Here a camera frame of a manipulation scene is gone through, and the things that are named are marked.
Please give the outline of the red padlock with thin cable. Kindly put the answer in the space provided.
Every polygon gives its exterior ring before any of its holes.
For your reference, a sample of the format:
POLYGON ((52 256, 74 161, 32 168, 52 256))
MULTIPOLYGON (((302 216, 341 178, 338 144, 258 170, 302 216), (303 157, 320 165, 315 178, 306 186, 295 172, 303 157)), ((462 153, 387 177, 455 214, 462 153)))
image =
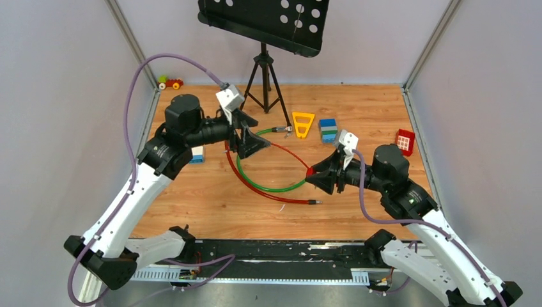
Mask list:
POLYGON ((272 143, 272 146, 280 148, 281 150, 284 150, 285 152, 287 152, 288 154, 290 154, 294 158, 296 158, 296 160, 298 160, 306 168, 306 176, 307 177, 315 174, 314 168, 312 166, 309 166, 302 158, 300 158, 297 154, 292 152, 290 149, 288 149, 288 148, 286 148, 286 147, 284 147, 282 145, 278 145, 276 143, 272 143))

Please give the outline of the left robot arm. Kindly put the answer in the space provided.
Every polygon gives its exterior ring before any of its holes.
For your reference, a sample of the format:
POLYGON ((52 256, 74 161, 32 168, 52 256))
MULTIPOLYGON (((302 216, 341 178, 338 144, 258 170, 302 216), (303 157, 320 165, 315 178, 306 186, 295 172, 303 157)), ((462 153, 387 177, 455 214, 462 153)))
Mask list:
POLYGON ((83 235, 72 235, 65 249, 110 290, 123 287, 148 265, 166 259, 189 264, 196 255, 195 238, 186 228, 170 227, 146 239, 131 239, 139 220, 191 161, 195 147, 225 142, 247 158, 270 146, 252 132, 258 122, 240 110, 240 99, 223 104, 214 118, 206 117, 192 94, 175 96, 166 107, 164 123, 135 160, 135 173, 101 218, 83 235))

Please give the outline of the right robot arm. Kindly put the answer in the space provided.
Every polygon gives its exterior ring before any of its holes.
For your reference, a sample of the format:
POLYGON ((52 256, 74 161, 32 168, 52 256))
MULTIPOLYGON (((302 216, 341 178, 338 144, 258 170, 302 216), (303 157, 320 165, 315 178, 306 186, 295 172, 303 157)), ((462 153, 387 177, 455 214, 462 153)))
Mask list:
POLYGON ((365 190, 379 192, 381 206, 391 219, 372 222, 407 227, 437 259, 427 260, 381 229, 366 241, 368 264, 399 269, 444 306, 511 306, 522 296, 517 283, 502 280, 472 254, 429 192, 410 179, 410 163, 395 144, 378 146, 370 166, 363 157, 345 166, 347 158, 344 146, 339 146, 309 168, 306 182, 327 194, 357 186, 360 200, 365 190))

